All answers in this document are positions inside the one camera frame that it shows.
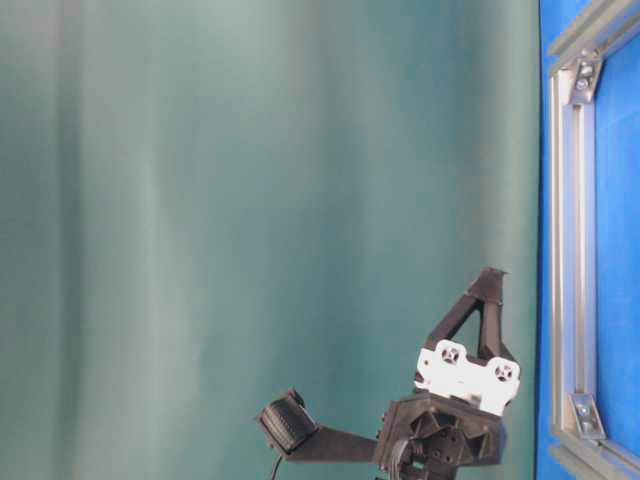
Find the silver bracket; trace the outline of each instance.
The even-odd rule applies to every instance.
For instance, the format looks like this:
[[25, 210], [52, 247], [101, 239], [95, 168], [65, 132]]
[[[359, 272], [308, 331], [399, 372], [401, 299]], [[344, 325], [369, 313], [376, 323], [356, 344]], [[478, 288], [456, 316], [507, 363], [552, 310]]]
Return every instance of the silver bracket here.
[[602, 70], [602, 56], [595, 50], [584, 49], [570, 70], [573, 78], [570, 103], [584, 105], [593, 102]]
[[573, 414], [576, 420], [578, 435], [585, 440], [604, 440], [604, 432], [600, 413], [593, 396], [586, 393], [571, 395]]

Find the black 3d-printed part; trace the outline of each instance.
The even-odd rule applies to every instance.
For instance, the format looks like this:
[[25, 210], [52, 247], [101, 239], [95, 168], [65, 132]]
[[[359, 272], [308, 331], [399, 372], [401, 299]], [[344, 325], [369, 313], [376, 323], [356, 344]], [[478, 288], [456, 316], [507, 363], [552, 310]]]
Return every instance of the black 3d-printed part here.
[[451, 340], [472, 313], [480, 313], [480, 337], [477, 356], [471, 362], [486, 365], [493, 357], [512, 360], [502, 343], [502, 270], [484, 268], [460, 299], [427, 337], [424, 347], [435, 350], [440, 340]]
[[369, 463], [375, 440], [315, 423], [304, 401], [291, 389], [256, 418], [269, 444], [289, 462]]
[[373, 462], [407, 480], [453, 479], [459, 466], [498, 463], [506, 441], [500, 417], [429, 392], [391, 402], [384, 419]]

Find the green fabric backdrop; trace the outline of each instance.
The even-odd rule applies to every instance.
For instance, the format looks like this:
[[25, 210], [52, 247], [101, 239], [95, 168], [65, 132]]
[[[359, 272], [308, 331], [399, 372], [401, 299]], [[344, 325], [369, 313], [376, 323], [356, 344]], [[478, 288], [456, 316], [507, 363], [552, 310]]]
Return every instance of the green fabric backdrop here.
[[373, 435], [485, 265], [522, 388], [504, 464], [459, 478], [533, 477], [536, 2], [2, 11], [3, 478], [263, 478], [292, 385]]

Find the blue background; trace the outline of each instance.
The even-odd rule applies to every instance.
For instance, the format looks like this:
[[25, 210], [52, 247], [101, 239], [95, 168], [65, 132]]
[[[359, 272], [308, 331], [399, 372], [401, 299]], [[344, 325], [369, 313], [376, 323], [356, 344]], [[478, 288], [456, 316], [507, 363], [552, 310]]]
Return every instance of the blue background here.
[[596, 102], [598, 406], [640, 455], [640, 37], [609, 57]]

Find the blue panel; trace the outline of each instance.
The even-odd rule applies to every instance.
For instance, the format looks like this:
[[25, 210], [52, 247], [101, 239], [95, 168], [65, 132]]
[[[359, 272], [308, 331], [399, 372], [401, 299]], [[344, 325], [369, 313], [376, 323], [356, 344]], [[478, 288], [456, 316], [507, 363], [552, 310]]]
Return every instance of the blue panel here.
[[640, 455], [640, 37], [610, 57], [596, 102], [598, 405]]
[[537, 478], [544, 480], [570, 479], [551, 457], [549, 448], [555, 443], [551, 431], [551, 245], [550, 235], [550, 162], [549, 154], [549, 70], [555, 59], [546, 52], [553, 40], [588, 5], [586, 0], [541, 0], [540, 1], [540, 54], [542, 63], [542, 184], [540, 224], [540, 340], [538, 371], [538, 448]]

